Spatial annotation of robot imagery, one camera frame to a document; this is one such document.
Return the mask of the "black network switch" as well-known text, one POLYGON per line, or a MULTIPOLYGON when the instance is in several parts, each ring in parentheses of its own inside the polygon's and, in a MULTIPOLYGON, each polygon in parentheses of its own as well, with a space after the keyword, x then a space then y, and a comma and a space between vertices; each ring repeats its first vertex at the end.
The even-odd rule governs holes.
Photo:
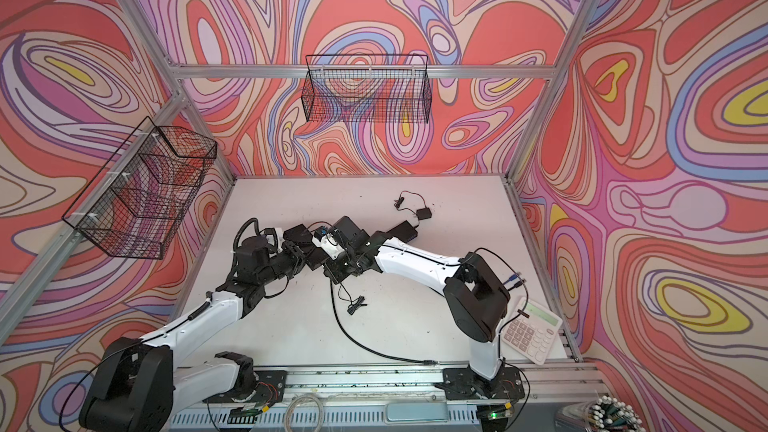
POLYGON ((300 252, 304 264, 311 270, 317 270, 329 259, 329 256, 321 247, 314 244, 313 238, 313 234, 303 224, 283 232, 284 243, 291 243, 293 250, 300 252))
POLYGON ((417 228, 405 220, 386 232, 390 239, 397 239, 403 243, 409 243, 418 237, 417 228))

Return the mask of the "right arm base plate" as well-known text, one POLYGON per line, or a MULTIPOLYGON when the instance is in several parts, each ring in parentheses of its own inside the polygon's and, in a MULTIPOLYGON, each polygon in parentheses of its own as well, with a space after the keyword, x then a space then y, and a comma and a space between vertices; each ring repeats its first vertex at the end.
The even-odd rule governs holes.
POLYGON ((445 368, 442 381, 434 386, 445 392, 448 400, 505 400, 515 403, 525 397, 521 374, 516 368, 502 366, 492 379, 485 379, 469 367, 445 368))

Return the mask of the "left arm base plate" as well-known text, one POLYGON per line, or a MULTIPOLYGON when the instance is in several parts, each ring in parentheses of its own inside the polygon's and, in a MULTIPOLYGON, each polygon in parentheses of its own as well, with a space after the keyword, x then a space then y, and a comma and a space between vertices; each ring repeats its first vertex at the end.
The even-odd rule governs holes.
POLYGON ((237 386, 233 391, 216 394, 205 399, 209 404, 251 403, 274 405, 283 401, 288 372, 286 370, 255 370, 251 385, 237 386))

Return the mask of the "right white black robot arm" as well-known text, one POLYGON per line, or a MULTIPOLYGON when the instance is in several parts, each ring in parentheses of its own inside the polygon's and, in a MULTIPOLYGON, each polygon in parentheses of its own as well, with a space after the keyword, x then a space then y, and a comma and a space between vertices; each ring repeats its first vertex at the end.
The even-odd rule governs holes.
POLYGON ((324 273, 335 284, 369 270, 410 279, 443 297, 458 329, 469 339, 469 387, 491 397, 502 379, 499 330, 510 294, 476 252, 451 257, 410 244, 418 235, 403 221, 388 231, 368 234, 344 216, 312 233, 326 259, 324 273))

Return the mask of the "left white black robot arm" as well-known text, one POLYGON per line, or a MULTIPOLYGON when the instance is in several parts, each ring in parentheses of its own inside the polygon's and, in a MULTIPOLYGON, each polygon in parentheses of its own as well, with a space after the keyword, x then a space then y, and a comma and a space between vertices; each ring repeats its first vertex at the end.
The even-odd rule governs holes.
POLYGON ((223 352, 199 366, 183 362, 221 330, 267 298, 268 284, 292 279, 314 251, 304 225, 278 233, 238 233, 224 282, 193 311, 139 338, 121 337, 105 350, 80 408, 91 431, 160 431, 179 411, 212 395, 248 395, 257 385, 250 357, 223 352))

